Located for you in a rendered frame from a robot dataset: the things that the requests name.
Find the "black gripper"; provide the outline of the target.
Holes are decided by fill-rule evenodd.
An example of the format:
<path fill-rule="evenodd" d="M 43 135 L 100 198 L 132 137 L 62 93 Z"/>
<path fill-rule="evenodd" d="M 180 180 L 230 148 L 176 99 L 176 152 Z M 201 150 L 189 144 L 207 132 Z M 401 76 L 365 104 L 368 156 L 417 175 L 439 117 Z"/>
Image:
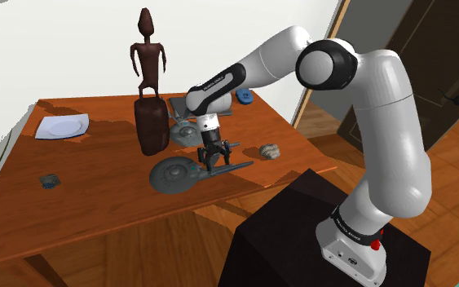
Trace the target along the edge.
<path fill-rule="evenodd" d="M 197 149 L 197 156 L 198 161 L 205 165 L 208 172 L 212 170 L 211 159 L 214 152 L 219 152 L 223 155 L 226 165 L 230 164 L 230 154 L 232 151 L 228 141 L 221 141 L 219 129 L 202 131 L 201 137 L 205 147 Z"/>

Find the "silver spaceship model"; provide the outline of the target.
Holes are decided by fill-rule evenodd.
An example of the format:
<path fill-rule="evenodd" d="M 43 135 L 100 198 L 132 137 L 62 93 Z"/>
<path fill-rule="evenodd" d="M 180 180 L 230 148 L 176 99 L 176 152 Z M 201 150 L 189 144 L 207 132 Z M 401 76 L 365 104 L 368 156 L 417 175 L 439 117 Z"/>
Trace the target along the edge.
<path fill-rule="evenodd" d="M 177 110 L 173 113 L 168 112 L 170 118 L 173 118 L 176 123 L 170 128 L 170 139 L 183 147 L 196 147 L 203 144 L 201 130 L 199 126 L 190 121 L 190 118 L 196 119 L 189 110 L 185 110 L 181 116 Z"/>

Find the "dark grey spaceship model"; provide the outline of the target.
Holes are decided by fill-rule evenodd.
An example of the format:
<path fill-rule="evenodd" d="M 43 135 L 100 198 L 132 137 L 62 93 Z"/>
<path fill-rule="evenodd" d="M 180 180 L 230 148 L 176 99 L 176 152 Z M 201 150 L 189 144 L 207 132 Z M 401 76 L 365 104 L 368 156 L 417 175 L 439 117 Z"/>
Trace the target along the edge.
<path fill-rule="evenodd" d="M 149 182 L 158 192 L 178 194 L 192 188 L 197 182 L 234 170 L 251 166 L 252 161 L 226 166 L 215 166 L 208 171 L 187 157 L 168 157 L 158 162 L 150 171 Z"/>

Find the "beige rock-shaped object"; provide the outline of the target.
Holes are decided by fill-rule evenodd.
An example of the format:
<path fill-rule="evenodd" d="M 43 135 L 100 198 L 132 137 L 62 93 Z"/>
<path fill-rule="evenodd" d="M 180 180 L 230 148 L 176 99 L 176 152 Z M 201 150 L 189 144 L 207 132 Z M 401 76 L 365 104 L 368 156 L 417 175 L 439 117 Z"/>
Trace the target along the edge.
<path fill-rule="evenodd" d="M 259 148 L 259 154 L 268 160 L 274 160 L 280 156 L 280 149 L 275 143 L 267 143 Z"/>

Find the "blue oval object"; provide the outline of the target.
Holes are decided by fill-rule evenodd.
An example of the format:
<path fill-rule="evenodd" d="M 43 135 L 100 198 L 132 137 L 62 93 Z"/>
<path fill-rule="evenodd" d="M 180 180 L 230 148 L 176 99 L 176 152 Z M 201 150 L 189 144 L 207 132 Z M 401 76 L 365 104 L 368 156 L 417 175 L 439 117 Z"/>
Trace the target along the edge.
<path fill-rule="evenodd" d="M 235 96 L 236 96 L 237 101 L 243 105 L 252 104 L 254 101 L 254 95 L 248 89 L 236 90 Z"/>

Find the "dark brown wooden figure statue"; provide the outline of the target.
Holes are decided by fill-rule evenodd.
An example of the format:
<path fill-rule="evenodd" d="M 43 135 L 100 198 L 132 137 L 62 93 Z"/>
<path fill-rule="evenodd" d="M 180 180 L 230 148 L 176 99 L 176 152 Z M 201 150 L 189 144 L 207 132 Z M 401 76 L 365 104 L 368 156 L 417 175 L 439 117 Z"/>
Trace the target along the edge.
<path fill-rule="evenodd" d="M 140 12 L 138 30 L 143 36 L 143 43 L 136 42 L 130 46 L 133 70 L 143 78 L 138 86 L 139 98 L 134 102 L 135 125 L 141 152 L 152 156 L 166 149 L 170 141 L 168 109 L 159 96 L 159 57 L 165 72 L 166 52 L 161 43 L 151 42 L 154 25 L 146 7 Z"/>

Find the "dark robot stand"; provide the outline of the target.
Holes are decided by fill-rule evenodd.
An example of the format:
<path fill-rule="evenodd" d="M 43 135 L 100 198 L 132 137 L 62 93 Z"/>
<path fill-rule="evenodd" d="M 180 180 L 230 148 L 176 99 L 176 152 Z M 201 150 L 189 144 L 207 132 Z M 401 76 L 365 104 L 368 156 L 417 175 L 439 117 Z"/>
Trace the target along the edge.
<path fill-rule="evenodd" d="M 218 287 L 363 287 L 323 259 L 316 239 L 346 196 L 306 170 L 237 227 Z"/>

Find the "brown wooden table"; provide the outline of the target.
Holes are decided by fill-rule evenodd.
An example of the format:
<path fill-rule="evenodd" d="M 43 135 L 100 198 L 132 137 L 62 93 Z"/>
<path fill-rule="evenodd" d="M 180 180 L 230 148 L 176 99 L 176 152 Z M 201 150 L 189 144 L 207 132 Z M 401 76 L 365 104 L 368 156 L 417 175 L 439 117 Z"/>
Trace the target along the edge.
<path fill-rule="evenodd" d="M 196 159 L 195 148 L 171 143 L 146 157 L 141 153 L 131 95 L 40 99 L 0 172 L 0 267 L 32 286 L 54 286 L 44 276 L 46 262 L 30 266 L 27 257 L 89 240 L 185 211 L 228 206 L 237 197 L 276 191 L 305 170 L 319 173 L 335 165 L 275 110 L 256 98 L 221 119 L 221 133 L 236 144 L 231 160 L 251 166 L 211 179 L 176 195 L 155 191 L 151 169 L 167 157 Z M 35 139 L 42 119 L 84 114 L 84 135 Z M 277 144 L 280 156 L 259 154 Z M 39 178 L 55 174 L 60 185 L 44 189 Z"/>

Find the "white square plate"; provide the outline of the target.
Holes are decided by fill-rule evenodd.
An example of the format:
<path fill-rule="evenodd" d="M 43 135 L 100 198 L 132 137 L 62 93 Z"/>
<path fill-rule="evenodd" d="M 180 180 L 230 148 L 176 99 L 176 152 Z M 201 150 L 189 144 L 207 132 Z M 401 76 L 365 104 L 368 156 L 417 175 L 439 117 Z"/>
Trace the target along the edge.
<path fill-rule="evenodd" d="M 68 139 L 84 135 L 89 127 L 89 116 L 84 114 L 44 117 L 37 128 L 35 139 Z"/>

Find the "small grey blue object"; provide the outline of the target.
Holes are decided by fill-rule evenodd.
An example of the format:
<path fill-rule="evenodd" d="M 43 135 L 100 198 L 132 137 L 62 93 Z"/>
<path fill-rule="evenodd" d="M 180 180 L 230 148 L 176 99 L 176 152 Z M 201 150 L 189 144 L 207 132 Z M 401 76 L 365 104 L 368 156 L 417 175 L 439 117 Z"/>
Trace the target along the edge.
<path fill-rule="evenodd" d="M 39 178 L 39 181 L 44 189 L 53 189 L 60 185 L 60 180 L 55 174 L 48 174 Z"/>

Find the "dark brown door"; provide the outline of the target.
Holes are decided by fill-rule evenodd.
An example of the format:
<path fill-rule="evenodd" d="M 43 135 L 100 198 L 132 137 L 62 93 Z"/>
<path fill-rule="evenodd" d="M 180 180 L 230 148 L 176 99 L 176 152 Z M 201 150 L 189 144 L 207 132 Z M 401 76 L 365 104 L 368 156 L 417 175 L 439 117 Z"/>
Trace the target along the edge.
<path fill-rule="evenodd" d="M 459 120 L 459 0 L 351 0 L 373 13 L 373 29 L 392 19 L 386 47 L 402 59 L 413 87 L 425 149 Z"/>

